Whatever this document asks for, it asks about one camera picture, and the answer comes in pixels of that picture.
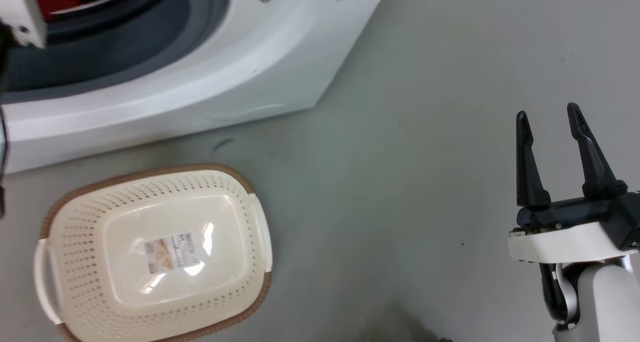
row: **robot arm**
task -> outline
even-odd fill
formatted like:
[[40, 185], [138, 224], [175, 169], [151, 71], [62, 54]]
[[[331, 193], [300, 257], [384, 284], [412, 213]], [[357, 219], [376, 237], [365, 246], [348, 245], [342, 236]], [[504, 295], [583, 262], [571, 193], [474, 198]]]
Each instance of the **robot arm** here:
[[538, 263], [557, 342], [634, 341], [640, 336], [640, 284], [629, 255], [640, 241], [640, 194], [616, 180], [578, 105], [567, 106], [578, 141], [584, 197], [551, 202], [542, 187], [527, 115], [516, 119], [519, 227], [514, 260]]

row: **gray floor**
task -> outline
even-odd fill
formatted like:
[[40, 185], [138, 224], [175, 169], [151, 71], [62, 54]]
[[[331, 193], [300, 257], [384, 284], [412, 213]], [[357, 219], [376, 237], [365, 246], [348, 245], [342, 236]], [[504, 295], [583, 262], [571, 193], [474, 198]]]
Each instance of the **gray floor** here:
[[506, 247], [515, 114], [553, 198], [581, 194], [570, 101], [640, 188], [639, 15], [636, 0], [384, 0], [314, 110], [11, 175], [0, 331], [61, 340], [32, 284], [59, 196], [204, 161], [255, 185], [274, 244], [262, 308], [204, 341], [551, 341], [538, 269]]

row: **cream basket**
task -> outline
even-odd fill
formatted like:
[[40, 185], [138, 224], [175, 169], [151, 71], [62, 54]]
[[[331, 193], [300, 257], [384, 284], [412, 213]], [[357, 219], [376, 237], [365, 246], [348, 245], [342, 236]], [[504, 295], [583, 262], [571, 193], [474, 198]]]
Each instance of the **cream basket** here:
[[73, 342], [214, 333], [256, 311], [271, 270], [258, 197], [240, 174], [214, 164], [121, 176], [67, 194], [48, 213], [34, 259], [42, 309]]

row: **floor stain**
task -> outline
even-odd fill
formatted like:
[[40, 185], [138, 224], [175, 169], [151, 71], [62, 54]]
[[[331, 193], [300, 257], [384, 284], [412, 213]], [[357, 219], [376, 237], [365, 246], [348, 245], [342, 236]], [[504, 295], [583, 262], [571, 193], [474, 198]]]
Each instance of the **floor stain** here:
[[213, 148], [211, 149], [213, 152], [217, 152], [219, 149], [221, 149], [222, 147], [228, 145], [228, 144], [233, 144], [236, 141], [236, 139], [224, 139], [220, 142], [218, 142], [217, 144], [215, 144], [213, 146]]

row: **washing machine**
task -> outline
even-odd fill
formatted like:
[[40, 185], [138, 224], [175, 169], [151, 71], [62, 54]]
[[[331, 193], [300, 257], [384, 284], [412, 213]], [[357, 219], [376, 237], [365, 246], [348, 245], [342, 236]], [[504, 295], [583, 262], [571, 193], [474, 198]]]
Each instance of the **washing machine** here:
[[0, 0], [10, 173], [312, 108], [380, 2], [34, 1]]

